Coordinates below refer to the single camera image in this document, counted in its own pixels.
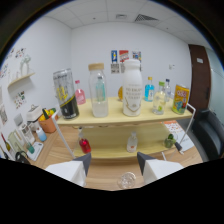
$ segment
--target bottle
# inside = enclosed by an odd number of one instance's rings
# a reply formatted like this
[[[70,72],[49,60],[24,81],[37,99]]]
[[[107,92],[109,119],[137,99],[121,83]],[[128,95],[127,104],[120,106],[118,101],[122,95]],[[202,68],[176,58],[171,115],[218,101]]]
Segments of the bottle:
[[[42,142],[44,142],[47,139],[47,136],[41,127],[37,128],[36,133]]]
[[[170,80],[166,79],[166,87],[165,87],[165,93],[166,93],[166,102],[170,101],[170,97],[171,97],[171,87],[169,84]]]
[[[148,84],[145,85],[145,101],[152,102],[154,96],[154,85],[152,84],[152,77],[148,77]]]
[[[136,132],[132,132],[131,136],[128,138],[127,143],[127,151],[128,152],[135,152],[137,149],[138,139],[136,137]]]
[[[140,61],[128,59],[124,62],[123,113],[126,116],[138,116],[141,113],[142,76]]]
[[[77,100],[77,104],[81,105],[84,104],[86,102],[86,98],[85,98],[85,93],[82,89],[79,88],[79,80],[76,80],[75,83],[77,84],[77,89],[75,91],[75,97]]]
[[[153,113],[155,114],[163,114],[165,110],[165,87],[164,82],[159,82],[159,91],[156,92],[154,99],[153,99]]]
[[[91,147],[90,147],[90,144],[89,144],[89,141],[85,138],[83,138],[83,133],[80,132],[79,133],[79,145],[83,151],[83,153],[88,153],[88,152],[91,152]]]
[[[89,64],[89,89],[94,117],[108,115],[107,85],[103,69],[104,63]]]
[[[14,150],[11,148],[11,146],[9,145],[9,143],[5,140],[5,138],[4,138],[4,136],[3,136],[2,133],[1,133],[1,136],[2,136],[3,141],[5,142],[5,146],[6,146],[7,150],[8,150],[8,152],[11,154],[11,156],[13,158],[15,158],[15,155],[16,154],[15,154]]]

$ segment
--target shelf board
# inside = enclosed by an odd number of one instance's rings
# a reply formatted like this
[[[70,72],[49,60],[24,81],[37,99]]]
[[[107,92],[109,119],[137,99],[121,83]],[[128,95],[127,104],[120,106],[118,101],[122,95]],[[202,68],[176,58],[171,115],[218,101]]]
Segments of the shelf board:
[[[32,75],[34,75],[34,74],[35,74],[35,73],[30,73],[30,74],[28,74],[28,75],[22,76],[21,78],[18,78],[18,79],[16,79],[16,80],[12,81],[11,83],[9,83],[8,88],[9,88],[9,86],[13,85],[14,83],[16,83],[16,82],[18,82],[18,81],[20,81],[20,80],[22,80],[22,79],[25,79],[25,78],[27,78],[27,77],[30,77],[30,76],[32,76]]]
[[[107,117],[96,118],[92,113],[92,104],[90,99],[86,99],[86,103],[78,105],[79,116],[71,120],[66,120],[61,116],[57,120],[58,125],[68,126],[107,126],[107,125],[125,125],[125,124],[140,124],[161,122],[167,120],[177,120],[191,118],[192,113],[185,110],[182,115],[176,114],[172,111],[173,99],[166,103],[163,115],[157,115],[152,112],[153,102],[146,102],[142,99],[141,114],[136,117],[128,117],[123,114],[123,102],[118,97],[109,97],[108,106],[109,113]]]
[[[138,145],[135,152],[129,153],[126,147],[132,131],[136,131]],[[94,159],[137,158],[137,152],[150,155],[169,150],[165,148],[163,142],[170,132],[162,122],[134,126],[83,128],[82,132],[84,138],[90,143],[91,157]],[[78,142],[73,153],[76,157],[85,155]]]

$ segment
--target white bottle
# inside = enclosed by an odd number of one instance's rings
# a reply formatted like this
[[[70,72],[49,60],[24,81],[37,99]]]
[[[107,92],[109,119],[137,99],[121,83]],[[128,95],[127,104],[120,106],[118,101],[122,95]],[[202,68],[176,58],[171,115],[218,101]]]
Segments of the white bottle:
[[[141,113],[142,75],[140,61],[128,59],[124,62],[123,79],[123,113],[127,116],[138,116]]]
[[[136,137],[136,132],[132,132],[131,136],[128,138],[127,143],[127,151],[128,152],[135,152],[137,149],[138,139]]]
[[[166,79],[166,87],[165,87],[165,93],[166,93],[166,102],[170,101],[170,97],[171,97],[171,87],[169,85],[170,80]]]

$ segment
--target picture on wall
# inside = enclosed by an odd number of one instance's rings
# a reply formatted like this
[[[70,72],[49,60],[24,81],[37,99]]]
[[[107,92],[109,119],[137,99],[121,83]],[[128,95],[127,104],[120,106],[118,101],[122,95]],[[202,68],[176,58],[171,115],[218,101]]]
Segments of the picture on wall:
[[[2,120],[2,124],[5,125],[5,123],[8,121],[8,118],[7,118],[7,115],[6,115],[6,112],[5,112],[4,104],[2,104],[0,106],[0,117],[1,117],[1,120]]]

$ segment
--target wooden table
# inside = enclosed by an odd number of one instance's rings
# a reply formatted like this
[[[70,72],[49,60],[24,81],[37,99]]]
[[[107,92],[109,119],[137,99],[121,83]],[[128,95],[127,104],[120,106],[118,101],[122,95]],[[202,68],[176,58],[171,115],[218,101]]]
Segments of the wooden table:
[[[78,137],[77,129],[67,126],[62,126],[60,129],[69,147],[74,148],[75,141]],[[169,160],[169,157],[172,155],[173,151],[174,149],[164,152],[167,160]],[[163,160],[161,153],[151,154],[150,156]],[[42,149],[39,157],[36,161],[29,161],[34,166],[37,166],[41,169],[46,169],[51,164],[68,162],[72,159],[72,156],[68,152],[58,132],[56,131],[52,134],[47,133],[47,140],[44,142],[44,148]],[[184,152],[184,155],[176,152],[172,156],[171,161],[179,162],[184,167],[203,162],[196,147],[192,147],[191,149],[187,150]],[[120,190],[117,185],[117,180],[125,172],[133,172],[135,174],[136,184],[134,188],[144,186],[144,180],[141,175],[137,157],[119,159],[92,159],[86,178],[85,188],[109,191]]]

